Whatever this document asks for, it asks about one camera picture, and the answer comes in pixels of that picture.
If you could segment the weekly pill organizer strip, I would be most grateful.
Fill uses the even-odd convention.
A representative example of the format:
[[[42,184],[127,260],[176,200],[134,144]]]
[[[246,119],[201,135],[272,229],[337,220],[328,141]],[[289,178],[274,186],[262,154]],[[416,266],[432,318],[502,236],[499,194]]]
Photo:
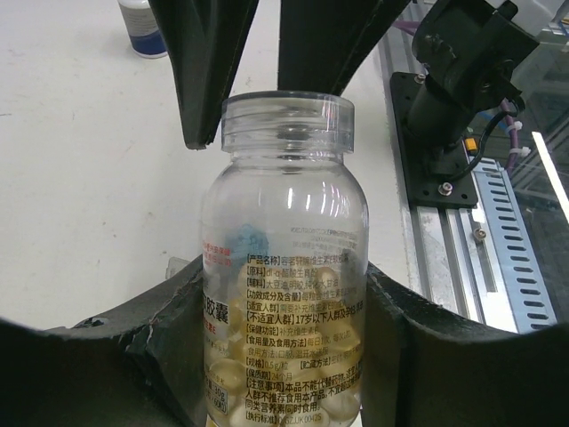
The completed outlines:
[[[187,280],[188,277],[191,276],[193,270],[194,269],[191,266],[190,261],[178,257],[171,257],[168,261],[165,278],[166,279],[177,278],[178,280]]]

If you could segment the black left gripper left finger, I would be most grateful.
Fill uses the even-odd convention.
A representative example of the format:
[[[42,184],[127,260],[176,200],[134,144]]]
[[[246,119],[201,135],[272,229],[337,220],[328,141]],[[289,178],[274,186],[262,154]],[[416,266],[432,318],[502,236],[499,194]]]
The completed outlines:
[[[195,259],[71,328],[3,320],[2,425],[204,425],[202,272]]]

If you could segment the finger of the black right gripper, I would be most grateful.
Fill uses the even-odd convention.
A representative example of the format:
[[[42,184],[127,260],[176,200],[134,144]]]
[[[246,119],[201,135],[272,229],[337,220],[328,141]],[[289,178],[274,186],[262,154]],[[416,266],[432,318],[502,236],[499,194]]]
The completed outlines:
[[[409,0],[284,0],[277,88],[340,96]]]
[[[150,3],[172,64],[187,149],[213,142],[258,3],[156,0]]]

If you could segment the clear bottle of yellow pills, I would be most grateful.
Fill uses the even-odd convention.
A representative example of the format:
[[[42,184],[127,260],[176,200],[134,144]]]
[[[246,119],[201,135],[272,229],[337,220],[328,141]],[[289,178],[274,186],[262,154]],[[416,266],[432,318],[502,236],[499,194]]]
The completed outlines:
[[[344,163],[354,117],[321,93],[224,103],[229,162],[201,216],[216,426],[350,426],[360,414],[369,215]]]

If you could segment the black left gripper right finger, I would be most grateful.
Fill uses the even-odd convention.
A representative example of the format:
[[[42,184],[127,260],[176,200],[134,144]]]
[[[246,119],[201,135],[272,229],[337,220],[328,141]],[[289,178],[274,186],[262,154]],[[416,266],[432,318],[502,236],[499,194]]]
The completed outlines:
[[[366,272],[365,426],[566,426],[568,326],[513,334]]]

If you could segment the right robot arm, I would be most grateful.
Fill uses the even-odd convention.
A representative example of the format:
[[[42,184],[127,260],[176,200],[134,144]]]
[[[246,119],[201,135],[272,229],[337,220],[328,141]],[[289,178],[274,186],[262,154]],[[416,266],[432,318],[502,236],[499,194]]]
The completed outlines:
[[[249,36],[254,1],[154,1],[169,53],[189,149],[210,144]],[[284,1],[277,86],[339,95],[365,56],[396,22],[403,1]],[[537,45],[516,24],[512,1],[438,1],[413,36],[427,70],[406,121],[421,153],[456,141],[474,115],[503,100],[521,104],[512,73]]]

